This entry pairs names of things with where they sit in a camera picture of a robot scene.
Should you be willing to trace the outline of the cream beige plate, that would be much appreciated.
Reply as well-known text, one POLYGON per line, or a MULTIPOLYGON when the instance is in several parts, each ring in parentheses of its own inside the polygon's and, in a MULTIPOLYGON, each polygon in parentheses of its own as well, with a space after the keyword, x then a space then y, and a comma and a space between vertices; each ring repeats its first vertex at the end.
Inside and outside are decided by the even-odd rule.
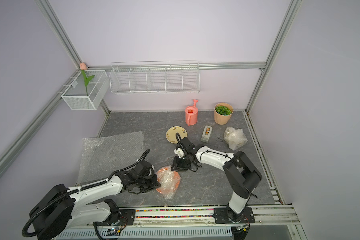
POLYGON ((170 129, 167 130, 166 132, 166 139, 173 144, 177 144, 178 140, 176 138, 176 134, 179 134, 181 139, 185 138, 188 136, 188 133, 186 131, 185 128, 180 127, 180 126, 176 126, 176 127, 171 127, 170 129))

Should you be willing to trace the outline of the bubble wrap sheet pile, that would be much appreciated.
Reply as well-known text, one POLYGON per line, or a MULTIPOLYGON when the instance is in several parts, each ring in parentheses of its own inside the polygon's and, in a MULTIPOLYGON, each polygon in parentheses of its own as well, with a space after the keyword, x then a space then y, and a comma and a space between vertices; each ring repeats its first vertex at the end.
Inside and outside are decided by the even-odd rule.
POLYGON ((77 185, 107 178, 137 162, 144 152, 143 132, 82 139, 83 151, 77 185))

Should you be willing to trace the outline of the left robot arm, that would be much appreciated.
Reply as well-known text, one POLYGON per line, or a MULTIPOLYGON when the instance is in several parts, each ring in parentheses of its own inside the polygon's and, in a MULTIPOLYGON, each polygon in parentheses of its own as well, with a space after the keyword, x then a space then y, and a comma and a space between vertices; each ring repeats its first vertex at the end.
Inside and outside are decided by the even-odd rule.
POLYGON ((119 224, 123 229, 131 219, 109 197, 123 192, 138 195, 160 186, 153 166, 144 160, 91 184, 70 188, 56 185, 31 210, 22 236, 51 240, 65 229, 84 224, 119 224))

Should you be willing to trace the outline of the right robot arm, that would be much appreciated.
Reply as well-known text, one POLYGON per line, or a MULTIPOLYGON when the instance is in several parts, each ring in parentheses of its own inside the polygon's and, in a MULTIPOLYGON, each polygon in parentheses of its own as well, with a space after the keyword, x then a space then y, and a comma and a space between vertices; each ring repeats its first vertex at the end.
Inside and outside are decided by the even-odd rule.
POLYGON ((239 218, 244 214, 248 200, 257 197, 253 191, 262 180, 262 174, 241 151, 236 153, 223 153, 204 145, 194 145, 191 141, 176 133, 177 146, 171 166, 172 171, 197 172, 204 165, 209 165, 223 171, 233 190, 233 195, 228 203, 228 213, 232 218, 239 218))

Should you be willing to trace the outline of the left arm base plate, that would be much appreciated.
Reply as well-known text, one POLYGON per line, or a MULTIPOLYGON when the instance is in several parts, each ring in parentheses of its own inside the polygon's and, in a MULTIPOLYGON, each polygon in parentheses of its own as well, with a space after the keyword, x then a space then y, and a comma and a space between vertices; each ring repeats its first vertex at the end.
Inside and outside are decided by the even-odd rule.
POLYGON ((117 213, 111 213, 103 222, 97 222, 97 226, 131 226, 134 224, 136 209, 121 209, 117 213))

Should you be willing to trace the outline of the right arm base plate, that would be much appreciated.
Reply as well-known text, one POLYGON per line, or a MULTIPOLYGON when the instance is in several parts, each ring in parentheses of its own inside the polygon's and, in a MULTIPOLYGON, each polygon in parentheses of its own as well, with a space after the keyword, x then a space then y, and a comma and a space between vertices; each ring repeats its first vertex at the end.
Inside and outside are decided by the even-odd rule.
POLYGON ((213 218, 216 224, 253 224, 255 223, 252 208, 245 207, 239 214, 229 207, 214 208, 213 218))

